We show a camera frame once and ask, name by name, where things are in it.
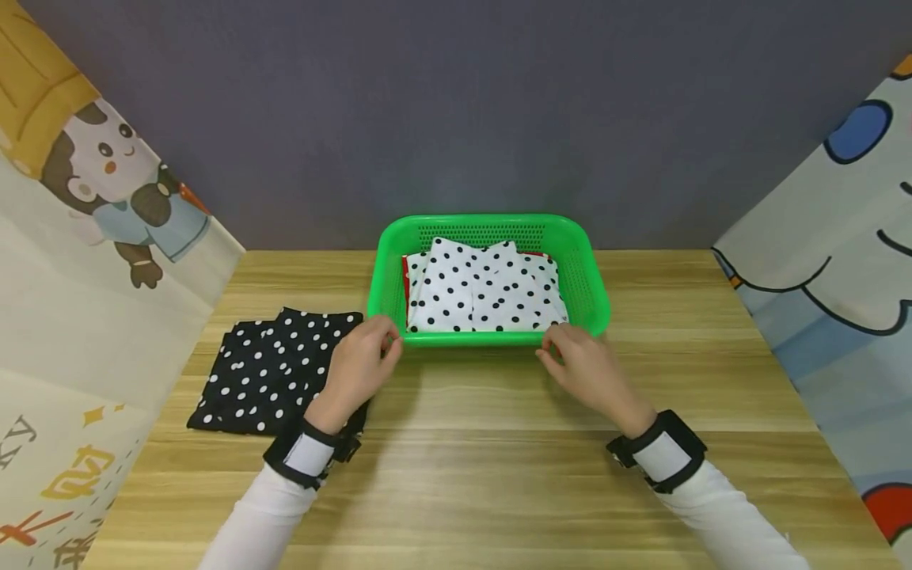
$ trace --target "blue circle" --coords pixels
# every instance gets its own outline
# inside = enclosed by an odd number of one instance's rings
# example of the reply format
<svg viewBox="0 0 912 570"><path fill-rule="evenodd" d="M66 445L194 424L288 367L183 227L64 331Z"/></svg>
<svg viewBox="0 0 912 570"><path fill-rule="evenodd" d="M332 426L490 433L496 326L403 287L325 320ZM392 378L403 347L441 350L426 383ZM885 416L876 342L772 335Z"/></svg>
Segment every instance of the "blue circle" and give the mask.
<svg viewBox="0 0 912 570"><path fill-rule="evenodd" d="M886 101L869 99L827 137L826 153L839 164L859 161L884 138L892 120L893 110Z"/></svg>

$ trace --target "table surface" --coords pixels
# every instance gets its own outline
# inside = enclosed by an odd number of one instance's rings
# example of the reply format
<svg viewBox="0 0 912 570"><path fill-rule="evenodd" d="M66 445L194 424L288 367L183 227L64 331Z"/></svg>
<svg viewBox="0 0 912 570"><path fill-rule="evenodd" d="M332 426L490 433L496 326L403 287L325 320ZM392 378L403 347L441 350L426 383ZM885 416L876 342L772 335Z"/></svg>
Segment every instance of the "table surface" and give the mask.
<svg viewBox="0 0 912 570"><path fill-rule="evenodd" d="M195 568L266 438L187 430L222 334L282 306L364 310L373 252L250 252L126 480L87 570ZM706 251L598 252L608 337L657 407L817 568L898 569ZM364 446L337 466L282 568L709 568L683 524L603 450L613 427L529 348L407 351Z"/></svg>

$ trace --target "cartoon character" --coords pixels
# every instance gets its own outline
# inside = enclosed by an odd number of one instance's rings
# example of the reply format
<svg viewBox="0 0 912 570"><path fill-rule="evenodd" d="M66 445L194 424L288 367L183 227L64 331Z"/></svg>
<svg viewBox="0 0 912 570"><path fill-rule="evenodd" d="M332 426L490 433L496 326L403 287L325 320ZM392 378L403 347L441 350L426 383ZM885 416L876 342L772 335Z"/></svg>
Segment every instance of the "cartoon character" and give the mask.
<svg viewBox="0 0 912 570"><path fill-rule="evenodd" d="M185 200L189 191L104 99L67 122L40 181L72 209L83 241L114 242L137 288L155 288L162 278L151 245L176 262L209 227L207 213Z"/></svg>
<svg viewBox="0 0 912 570"><path fill-rule="evenodd" d="M912 299L910 72L904 61L719 240L715 250L740 281L801 290L873 335L903 326Z"/></svg>

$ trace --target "basket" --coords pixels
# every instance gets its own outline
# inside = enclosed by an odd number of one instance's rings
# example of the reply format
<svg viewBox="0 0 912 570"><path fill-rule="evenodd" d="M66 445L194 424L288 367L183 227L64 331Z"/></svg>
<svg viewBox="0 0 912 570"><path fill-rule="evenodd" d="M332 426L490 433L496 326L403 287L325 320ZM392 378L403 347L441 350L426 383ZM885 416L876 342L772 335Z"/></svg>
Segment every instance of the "basket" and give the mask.
<svg viewBox="0 0 912 570"><path fill-rule="evenodd" d="M558 284L570 323L593 336L605 332L611 305L589 238L576 222L546 213L419 215L400 218L383 231L368 298L368 317L389 316L407 345L515 347L542 343L544 331L412 333L407 330L402 255L429 251L430 241L438 236L472 247L512 240L518 251L551 255L560 268Z"/></svg>

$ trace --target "white polka dot cloth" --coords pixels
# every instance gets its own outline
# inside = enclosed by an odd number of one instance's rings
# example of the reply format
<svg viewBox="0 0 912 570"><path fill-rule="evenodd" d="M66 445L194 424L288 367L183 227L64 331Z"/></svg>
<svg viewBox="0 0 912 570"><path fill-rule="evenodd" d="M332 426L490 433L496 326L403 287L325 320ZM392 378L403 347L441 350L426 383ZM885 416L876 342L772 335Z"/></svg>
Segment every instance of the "white polka dot cloth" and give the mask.
<svg viewBox="0 0 912 570"><path fill-rule="evenodd" d="M303 415L326 385L333 348L363 320L284 308L272 321L239 322L222 339L197 409L196 430L276 435L283 419ZM345 433L364 429L367 404Z"/></svg>
<svg viewBox="0 0 912 570"><path fill-rule="evenodd" d="M407 326L419 331L532 331L567 322L557 264L514 242L477 249L434 238L406 258Z"/></svg>

